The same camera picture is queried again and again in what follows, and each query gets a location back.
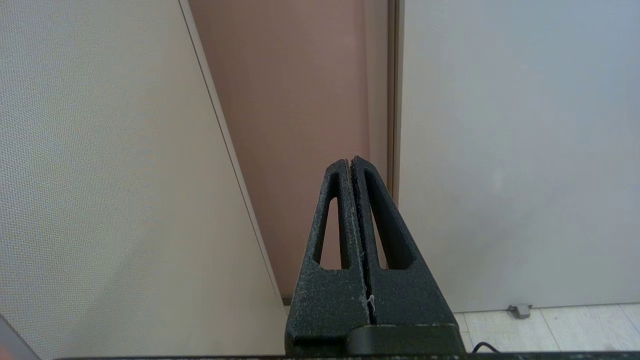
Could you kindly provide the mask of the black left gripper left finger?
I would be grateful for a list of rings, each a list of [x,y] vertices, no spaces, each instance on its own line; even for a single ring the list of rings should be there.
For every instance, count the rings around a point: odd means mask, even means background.
[[[321,265],[332,200],[338,208],[340,269]],[[348,160],[327,167],[285,326],[288,356],[347,356],[349,334],[370,324],[362,242]]]

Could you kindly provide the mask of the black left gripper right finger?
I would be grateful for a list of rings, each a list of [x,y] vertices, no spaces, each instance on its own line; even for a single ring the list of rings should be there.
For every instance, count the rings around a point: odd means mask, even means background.
[[[368,324],[351,330],[349,354],[464,354],[458,322],[373,164],[351,163]]]

